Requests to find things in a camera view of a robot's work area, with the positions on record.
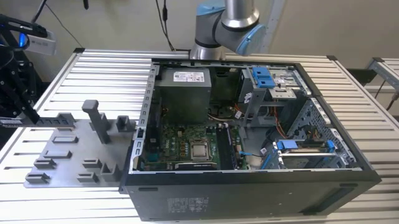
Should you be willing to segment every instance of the motherboard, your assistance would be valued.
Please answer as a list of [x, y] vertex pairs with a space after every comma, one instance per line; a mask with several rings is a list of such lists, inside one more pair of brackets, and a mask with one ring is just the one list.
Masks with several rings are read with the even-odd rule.
[[159, 156], [147, 155], [144, 170], [247, 169], [246, 160], [239, 156], [242, 149], [236, 126], [222, 129], [218, 126], [164, 125]]

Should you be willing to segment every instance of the slotted metal table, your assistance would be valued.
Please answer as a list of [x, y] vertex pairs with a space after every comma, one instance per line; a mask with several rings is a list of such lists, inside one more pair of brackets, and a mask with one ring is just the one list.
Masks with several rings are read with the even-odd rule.
[[[35, 108], [41, 116], [82, 112], [86, 99], [99, 110], [139, 118], [152, 57], [187, 58], [187, 53], [91, 50], [73, 53]], [[399, 124], [336, 60], [326, 56], [227, 54], [228, 60], [300, 63], [350, 136], [376, 169], [382, 183], [327, 217], [200, 220], [180, 223], [399, 223]], [[0, 221], [11, 223], [140, 223], [128, 195], [116, 188], [25, 189], [24, 178], [49, 128], [19, 128], [0, 151]]]
[[372, 69], [382, 78], [394, 87], [396, 92], [399, 91], [399, 59], [395, 58], [372, 58], [368, 65], [368, 69]]

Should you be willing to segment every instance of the white sticker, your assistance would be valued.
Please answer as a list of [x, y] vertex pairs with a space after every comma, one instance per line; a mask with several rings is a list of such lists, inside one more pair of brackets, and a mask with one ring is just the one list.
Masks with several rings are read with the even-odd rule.
[[284, 80], [279, 79], [279, 78], [275, 78], [275, 82], [276, 83], [284, 83]]
[[243, 114], [242, 111], [236, 112], [236, 115], [235, 115], [236, 119], [239, 119], [242, 117], [242, 114]]
[[266, 149], [266, 148], [262, 148], [260, 153], [262, 153], [262, 155], [266, 155], [266, 153], [267, 153], [267, 149]]
[[174, 82], [203, 83], [203, 82], [206, 82], [204, 73], [203, 72], [176, 71], [174, 73]]

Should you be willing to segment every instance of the power supply label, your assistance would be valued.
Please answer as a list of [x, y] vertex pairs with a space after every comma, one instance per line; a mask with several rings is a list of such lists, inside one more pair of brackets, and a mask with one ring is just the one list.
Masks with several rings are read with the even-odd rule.
[[174, 73], [174, 82], [203, 83], [203, 82], [206, 82], [204, 73], [203, 72], [176, 71]]

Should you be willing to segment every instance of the green circuit board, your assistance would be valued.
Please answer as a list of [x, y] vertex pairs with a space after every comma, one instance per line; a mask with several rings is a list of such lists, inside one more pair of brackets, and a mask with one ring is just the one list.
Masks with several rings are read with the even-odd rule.
[[[238, 129], [231, 129], [231, 135], [234, 147], [239, 144], [243, 148]], [[206, 161], [191, 160], [191, 144], [195, 141], [206, 142], [210, 147], [210, 159]], [[160, 148], [159, 160], [147, 162], [146, 170], [170, 170], [174, 164], [182, 162], [214, 162], [220, 169], [215, 126], [163, 126]]]

